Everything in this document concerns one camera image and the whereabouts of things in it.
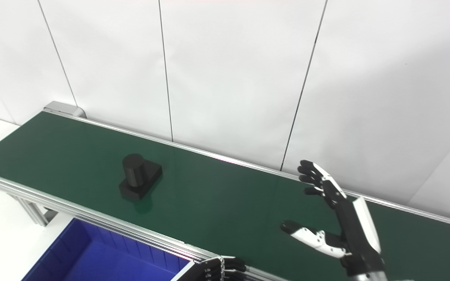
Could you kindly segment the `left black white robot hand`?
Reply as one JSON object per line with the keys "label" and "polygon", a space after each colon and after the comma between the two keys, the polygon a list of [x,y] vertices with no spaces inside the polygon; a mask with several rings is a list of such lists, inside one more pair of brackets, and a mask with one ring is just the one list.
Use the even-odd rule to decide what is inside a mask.
{"label": "left black white robot hand", "polygon": [[245,262],[233,256],[191,260],[172,281],[244,281]]}

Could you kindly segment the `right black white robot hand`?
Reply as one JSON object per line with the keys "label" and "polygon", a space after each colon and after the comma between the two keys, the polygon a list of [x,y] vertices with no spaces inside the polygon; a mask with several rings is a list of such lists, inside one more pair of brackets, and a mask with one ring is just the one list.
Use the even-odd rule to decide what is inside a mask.
{"label": "right black white robot hand", "polygon": [[341,234],[302,226],[286,219],[280,229],[303,244],[338,259],[351,281],[386,281],[380,239],[366,200],[350,200],[336,180],[319,165],[301,160],[299,180],[307,195],[321,196],[335,212]]}

